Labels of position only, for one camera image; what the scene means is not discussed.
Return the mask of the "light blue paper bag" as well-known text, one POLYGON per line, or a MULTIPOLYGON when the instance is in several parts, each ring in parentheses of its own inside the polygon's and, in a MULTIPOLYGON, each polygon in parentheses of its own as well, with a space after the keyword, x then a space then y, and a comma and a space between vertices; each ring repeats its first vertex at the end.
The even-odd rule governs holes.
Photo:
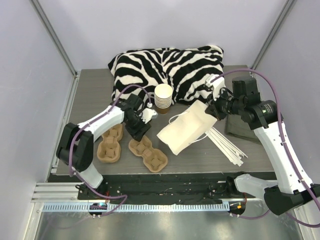
POLYGON ((218 121, 205 113, 206 109, 206 104, 196 100, 173 122, 164 127, 157 137, 177 156, 218 121))

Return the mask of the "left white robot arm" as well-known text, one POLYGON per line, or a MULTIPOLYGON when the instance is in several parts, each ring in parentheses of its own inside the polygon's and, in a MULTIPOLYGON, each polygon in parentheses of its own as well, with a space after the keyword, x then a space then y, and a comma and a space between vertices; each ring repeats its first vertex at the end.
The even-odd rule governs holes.
POLYGON ((107 130, 122 123, 134 140, 142 140, 151 128, 150 121, 158 115, 151 103, 141 108, 142 105, 142 99, 131 94, 126 100, 113 101, 104 111, 85 122, 70 122, 64 126, 56 157, 79 175, 88 185, 93 198, 100 200, 107 192, 106 180, 93 163, 95 141, 107 130))

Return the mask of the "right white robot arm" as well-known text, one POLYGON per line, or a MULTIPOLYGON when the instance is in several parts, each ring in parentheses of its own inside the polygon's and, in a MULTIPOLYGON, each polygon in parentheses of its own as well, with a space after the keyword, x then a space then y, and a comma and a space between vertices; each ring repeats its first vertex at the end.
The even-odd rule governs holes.
POLYGON ((223 77, 210 76, 205 80, 205 88, 212 91, 205 113, 218 120, 227 115, 240 116, 264 147, 277 179, 269 182, 248 173, 228 178, 225 190, 230 197, 249 194, 263 200, 278 216, 312 201, 311 193, 319 197, 320 186, 301 166, 277 113, 277 104, 261 100, 255 78, 236 77, 229 90, 223 77))

